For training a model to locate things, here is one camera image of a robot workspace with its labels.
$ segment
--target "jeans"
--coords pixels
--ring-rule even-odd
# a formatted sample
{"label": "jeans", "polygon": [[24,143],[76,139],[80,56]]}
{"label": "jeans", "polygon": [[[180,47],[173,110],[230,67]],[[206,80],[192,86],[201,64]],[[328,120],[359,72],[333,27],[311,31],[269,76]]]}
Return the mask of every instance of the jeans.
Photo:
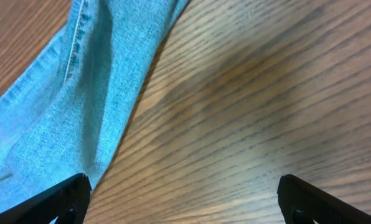
{"label": "jeans", "polygon": [[187,0],[74,0],[68,22],[0,98],[0,213],[107,169],[161,40]]}

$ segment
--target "denim fabric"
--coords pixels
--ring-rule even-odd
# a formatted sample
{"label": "denim fabric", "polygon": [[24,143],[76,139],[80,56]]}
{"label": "denim fabric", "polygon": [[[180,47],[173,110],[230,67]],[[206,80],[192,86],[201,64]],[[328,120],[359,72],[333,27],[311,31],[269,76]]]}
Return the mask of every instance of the denim fabric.
{"label": "denim fabric", "polygon": [[0,213],[108,167],[161,40],[187,0],[74,0],[67,25],[0,98]]}

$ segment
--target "blue denim cloth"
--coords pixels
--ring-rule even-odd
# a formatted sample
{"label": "blue denim cloth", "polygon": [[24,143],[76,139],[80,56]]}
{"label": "blue denim cloth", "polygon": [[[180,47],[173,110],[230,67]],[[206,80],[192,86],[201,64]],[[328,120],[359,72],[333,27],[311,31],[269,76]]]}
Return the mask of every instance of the blue denim cloth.
{"label": "blue denim cloth", "polygon": [[107,169],[154,53],[187,0],[74,0],[67,25],[0,98],[0,213]]}

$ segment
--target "light blue jeans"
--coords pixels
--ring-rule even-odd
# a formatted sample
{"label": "light blue jeans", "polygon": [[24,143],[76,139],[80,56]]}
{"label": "light blue jeans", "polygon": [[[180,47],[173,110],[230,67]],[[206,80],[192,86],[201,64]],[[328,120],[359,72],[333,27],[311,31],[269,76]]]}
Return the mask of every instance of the light blue jeans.
{"label": "light blue jeans", "polygon": [[0,213],[79,172],[96,186],[186,2],[73,1],[67,25],[0,98]]}

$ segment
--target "wooden surface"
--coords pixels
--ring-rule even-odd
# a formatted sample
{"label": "wooden surface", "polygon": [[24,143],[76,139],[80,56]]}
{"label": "wooden surface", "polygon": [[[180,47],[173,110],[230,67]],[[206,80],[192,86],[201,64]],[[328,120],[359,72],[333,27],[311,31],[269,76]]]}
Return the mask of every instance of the wooden surface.
{"label": "wooden surface", "polygon": [[[67,3],[0,12],[0,94]],[[191,1],[139,99],[85,223],[281,223],[288,173],[371,214],[371,0]]]}

